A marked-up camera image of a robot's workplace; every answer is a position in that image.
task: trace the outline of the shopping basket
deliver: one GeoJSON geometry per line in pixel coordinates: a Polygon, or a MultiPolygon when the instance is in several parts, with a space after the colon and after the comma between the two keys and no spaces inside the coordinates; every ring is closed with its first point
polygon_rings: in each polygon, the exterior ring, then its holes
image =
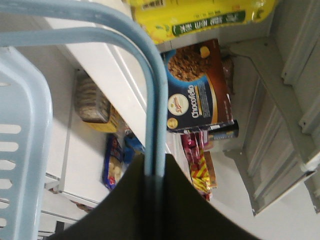
{"type": "MultiPolygon", "coordinates": [[[[74,0],[0,0],[0,12],[87,21],[110,27],[115,31],[79,27],[3,32],[0,33],[0,46],[114,44],[138,60],[146,79],[145,156],[133,161],[117,187],[96,209],[62,234],[52,236],[53,240],[194,239],[199,236],[209,239],[206,236],[211,233],[219,239],[226,239],[221,238],[223,236],[251,239],[248,233],[202,199],[173,157],[165,155],[166,72],[156,46],[138,24],[107,6],[74,0]]],[[[27,212],[17,211],[13,218],[20,219],[24,214],[27,212]]],[[[19,224],[8,222],[6,228],[12,235],[0,231],[0,239],[28,239],[20,232],[21,225],[35,236],[37,224],[27,221],[19,224]]]]}

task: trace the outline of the white wall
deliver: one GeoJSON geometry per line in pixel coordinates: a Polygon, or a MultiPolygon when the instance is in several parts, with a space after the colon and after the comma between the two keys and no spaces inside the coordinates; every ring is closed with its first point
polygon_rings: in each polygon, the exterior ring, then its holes
{"type": "Polygon", "coordinates": [[[211,156],[218,184],[211,203],[229,219],[263,240],[320,239],[320,214],[316,215],[304,184],[254,217],[234,160],[222,152],[211,156]]]}

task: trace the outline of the cereal box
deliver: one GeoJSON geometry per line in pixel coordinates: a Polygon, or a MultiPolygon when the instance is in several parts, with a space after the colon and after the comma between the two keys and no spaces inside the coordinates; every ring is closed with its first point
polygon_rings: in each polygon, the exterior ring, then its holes
{"type": "Polygon", "coordinates": [[[168,78],[169,132],[233,124],[217,39],[171,50],[162,57],[168,78]]]}

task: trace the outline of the basket handle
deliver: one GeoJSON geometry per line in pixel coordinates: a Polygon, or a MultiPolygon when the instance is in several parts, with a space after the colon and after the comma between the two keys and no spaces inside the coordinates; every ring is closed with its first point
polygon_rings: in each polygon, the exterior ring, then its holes
{"type": "Polygon", "coordinates": [[[142,67],[147,86],[144,174],[162,178],[165,174],[168,83],[158,49],[141,27],[113,8],[75,0],[0,0],[0,12],[92,22],[121,33],[94,27],[9,32],[0,33],[0,45],[105,42],[133,54],[142,67]]]}

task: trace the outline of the light blue plastic basket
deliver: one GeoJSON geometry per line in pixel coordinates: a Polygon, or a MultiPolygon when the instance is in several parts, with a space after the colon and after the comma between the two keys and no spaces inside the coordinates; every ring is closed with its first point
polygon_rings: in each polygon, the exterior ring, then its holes
{"type": "Polygon", "coordinates": [[[1,240],[35,239],[52,128],[52,101],[44,76],[15,48],[0,47],[0,160],[15,164],[0,170],[10,180],[0,198],[6,226],[1,240]]]}

